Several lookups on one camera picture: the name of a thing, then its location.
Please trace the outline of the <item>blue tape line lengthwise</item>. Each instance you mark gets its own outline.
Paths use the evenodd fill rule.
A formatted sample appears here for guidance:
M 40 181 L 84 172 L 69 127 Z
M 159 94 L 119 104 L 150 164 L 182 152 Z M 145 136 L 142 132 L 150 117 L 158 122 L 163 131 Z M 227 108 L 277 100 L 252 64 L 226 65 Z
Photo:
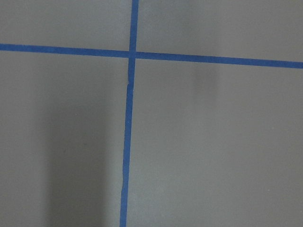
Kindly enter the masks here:
M 139 1 L 132 1 L 130 39 L 129 39 L 129 58 L 128 58 L 128 84 L 126 90 L 125 106 L 125 132 L 124 132 L 124 150 L 122 165 L 122 189 L 120 204 L 121 227 L 127 226 L 127 206 L 128 206 L 128 188 L 129 188 L 129 171 L 131 155 L 131 135 L 132 135 L 132 115 L 133 115 L 133 94 L 134 94 L 134 77 L 136 63 L 136 44 L 137 44 L 137 26 L 138 26 Z

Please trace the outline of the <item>blue tape line crosswise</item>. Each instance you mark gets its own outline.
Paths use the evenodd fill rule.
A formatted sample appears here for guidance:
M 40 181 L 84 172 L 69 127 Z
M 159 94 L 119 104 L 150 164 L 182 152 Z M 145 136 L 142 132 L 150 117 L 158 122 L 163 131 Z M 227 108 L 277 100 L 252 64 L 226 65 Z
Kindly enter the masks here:
M 298 61 L 278 61 L 278 60 L 186 55 L 186 54 L 171 54 L 171 53 L 155 53 L 155 52 L 129 53 L 128 51 L 118 51 L 118 50 L 22 45 L 22 44 L 1 44 L 0 49 L 2 51 L 12 51 L 12 52 L 37 52 L 37 53 L 69 54 L 69 55 L 117 57 L 117 58 L 133 57 L 136 59 L 147 59 L 147 60 L 186 61 L 186 62 L 217 63 L 217 64 L 261 66 L 261 67 L 277 67 L 277 68 L 290 68 L 290 69 L 303 68 L 303 63 Z

